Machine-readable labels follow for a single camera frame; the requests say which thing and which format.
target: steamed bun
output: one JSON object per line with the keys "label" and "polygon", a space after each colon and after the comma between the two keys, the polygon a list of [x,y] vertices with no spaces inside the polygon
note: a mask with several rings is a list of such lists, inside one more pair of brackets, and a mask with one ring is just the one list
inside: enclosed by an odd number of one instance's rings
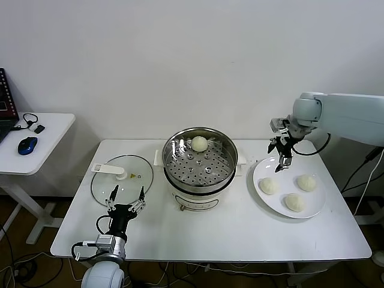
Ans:
{"label": "steamed bun", "polygon": [[312,192],[316,189],[316,180],[313,176],[305,174],[297,178],[297,183],[300,189],[306,192]]}
{"label": "steamed bun", "polygon": [[279,191],[278,183],[272,178],[264,178],[260,181],[260,189],[268,195],[273,195]]}
{"label": "steamed bun", "polygon": [[208,148],[208,141],[202,136],[196,136],[191,141],[191,147],[196,152],[203,152]]}
{"label": "steamed bun", "polygon": [[287,207],[292,211],[302,212],[305,209],[304,199],[299,194],[288,194],[284,200]]}

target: computer mouse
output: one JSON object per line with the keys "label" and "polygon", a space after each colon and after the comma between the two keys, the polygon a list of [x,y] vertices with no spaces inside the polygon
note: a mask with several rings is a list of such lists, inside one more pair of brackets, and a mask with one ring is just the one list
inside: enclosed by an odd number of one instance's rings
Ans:
{"label": "computer mouse", "polygon": [[28,155],[32,153],[37,144],[37,137],[27,137],[20,141],[17,151],[20,155]]}

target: glass lid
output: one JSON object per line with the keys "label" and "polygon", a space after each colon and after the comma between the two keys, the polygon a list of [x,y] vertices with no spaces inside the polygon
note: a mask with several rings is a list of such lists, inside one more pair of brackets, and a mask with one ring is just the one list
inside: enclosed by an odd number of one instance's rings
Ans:
{"label": "glass lid", "polygon": [[107,206],[111,192],[119,185],[115,204],[132,204],[139,199],[144,187],[146,193],[152,185],[154,173],[148,161],[137,155],[123,155],[109,160],[106,165],[124,168],[127,176],[119,180],[116,174],[95,173],[91,182],[91,191],[95,200]]}

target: pot lid handle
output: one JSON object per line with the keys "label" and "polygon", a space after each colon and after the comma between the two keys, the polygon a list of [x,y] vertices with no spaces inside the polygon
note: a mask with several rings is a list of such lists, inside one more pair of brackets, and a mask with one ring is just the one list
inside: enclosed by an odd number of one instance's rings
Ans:
{"label": "pot lid handle", "polygon": [[124,180],[128,176],[128,173],[125,171],[123,167],[99,164],[99,163],[95,163],[92,166],[91,171],[95,173],[115,174],[117,180]]}

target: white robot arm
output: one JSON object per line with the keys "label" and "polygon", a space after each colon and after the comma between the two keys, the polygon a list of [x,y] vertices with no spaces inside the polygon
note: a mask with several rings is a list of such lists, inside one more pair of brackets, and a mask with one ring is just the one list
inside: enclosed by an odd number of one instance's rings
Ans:
{"label": "white robot arm", "polygon": [[[145,207],[145,195],[142,187],[139,199],[134,204],[115,204],[118,190],[119,185],[111,192],[109,199],[106,199],[108,215],[101,216],[97,220],[98,223],[101,218],[110,217],[108,232],[98,235],[96,241],[82,241],[72,246],[71,253],[77,261],[97,262],[85,272],[82,288],[121,288],[124,285],[124,272],[119,266],[125,260],[124,245],[128,239],[126,230],[128,222],[135,219]],[[97,253],[89,258],[80,259],[80,253],[76,255],[76,247],[96,247]]]}
{"label": "white robot arm", "polygon": [[384,146],[384,97],[358,94],[302,93],[287,118],[271,120],[273,132],[268,148],[280,155],[276,172],[289,168],[292,148],[315,128],[365,144]]}

